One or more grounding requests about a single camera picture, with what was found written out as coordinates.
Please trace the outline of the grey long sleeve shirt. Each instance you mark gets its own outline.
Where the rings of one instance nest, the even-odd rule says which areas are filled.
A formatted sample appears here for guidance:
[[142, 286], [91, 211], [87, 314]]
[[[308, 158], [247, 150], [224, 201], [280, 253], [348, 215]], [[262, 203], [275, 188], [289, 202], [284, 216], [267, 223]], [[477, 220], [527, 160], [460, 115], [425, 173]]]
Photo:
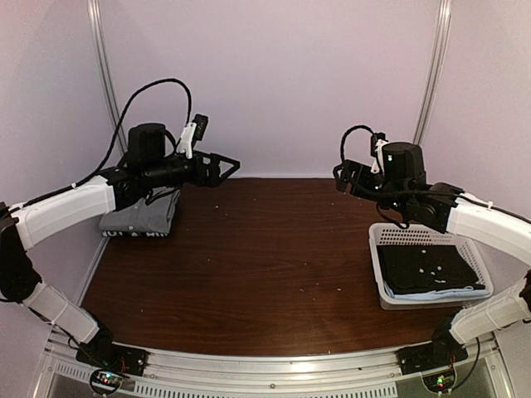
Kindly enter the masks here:
[[180, 191], [158, 188], [154, 192], [160, 193], [162, 198], [150, 204], [141, 198], [132, 206], [102, 216], [99, 223], [100, 231], [170, 233]]

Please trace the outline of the black white plaid shirt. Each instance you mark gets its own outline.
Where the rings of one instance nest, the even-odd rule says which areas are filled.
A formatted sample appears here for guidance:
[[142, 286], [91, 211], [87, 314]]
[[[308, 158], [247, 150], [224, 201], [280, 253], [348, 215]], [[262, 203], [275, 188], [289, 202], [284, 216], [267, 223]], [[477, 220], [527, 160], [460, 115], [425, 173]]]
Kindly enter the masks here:
[[137, 231], [102, 231], [103, 237], [131, 237], [131, 238], [166, 238], [169, 233], [137, 232]]

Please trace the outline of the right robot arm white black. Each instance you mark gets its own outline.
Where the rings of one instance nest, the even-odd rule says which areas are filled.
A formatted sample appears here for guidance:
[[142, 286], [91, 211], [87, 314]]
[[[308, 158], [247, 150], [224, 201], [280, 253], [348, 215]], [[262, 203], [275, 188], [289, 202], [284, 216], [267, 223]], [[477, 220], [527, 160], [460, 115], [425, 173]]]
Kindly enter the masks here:
[[[380, 140], [372, 145], [371, 152], [372, 165], [340, 158], [333, 169], [339, 191], [399, 213], [401, 227], [417, 221], [440, 233], [476, 240], [529, 264], [528, 219], [481, 201], [462, 188], [444, 182], [427, 183], [418, 145]], [[442, 366], [456, 354], [457, 347], [529, 319], [530, 277], [525, 275], [501, 293], [449, 318], [434, 333], [425, 357], [431, 365]]]

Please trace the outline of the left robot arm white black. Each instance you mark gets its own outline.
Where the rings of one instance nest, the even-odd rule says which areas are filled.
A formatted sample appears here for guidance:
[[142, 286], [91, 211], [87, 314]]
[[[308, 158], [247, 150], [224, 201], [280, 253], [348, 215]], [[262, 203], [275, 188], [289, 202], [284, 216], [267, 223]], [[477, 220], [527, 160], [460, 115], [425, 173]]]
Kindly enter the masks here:
[[114, 166], [86, 182], [42, 200], [1, 205], [1, 300], [21, 304], [63, 329], [102, 368], [119, 361], [110, 330], [63, 293], [46, 284], [27, 253], [38, 243], [82, 221], [122, 211], [157, 188], [218, 187], [241, 166], [236, 159], [195, 150], [208, 118], [197, 115], [174, 138], [164, 124], [129, 131], [128, 150]]

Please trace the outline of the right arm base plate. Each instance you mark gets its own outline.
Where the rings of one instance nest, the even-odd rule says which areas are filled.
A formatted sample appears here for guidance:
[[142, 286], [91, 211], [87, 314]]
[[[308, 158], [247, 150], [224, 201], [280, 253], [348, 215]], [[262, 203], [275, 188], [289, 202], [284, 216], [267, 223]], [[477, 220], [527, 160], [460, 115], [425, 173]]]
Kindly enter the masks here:
[[403, 375], [450, 366], [467, 358], [468, 352], [464, 346], [449, 337], [436, 338], [397, 351], [398, 364]]

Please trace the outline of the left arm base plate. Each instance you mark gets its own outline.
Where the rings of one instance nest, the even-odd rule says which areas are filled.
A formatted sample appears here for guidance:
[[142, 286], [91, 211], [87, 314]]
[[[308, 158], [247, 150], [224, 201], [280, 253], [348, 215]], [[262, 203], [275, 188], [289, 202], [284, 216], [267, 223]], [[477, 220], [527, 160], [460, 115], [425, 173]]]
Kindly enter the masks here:
[[142, 376], [148, 353], [144, 349], [127, 347], [109, 340], [81, 343], [76, 360], [114, 373]]

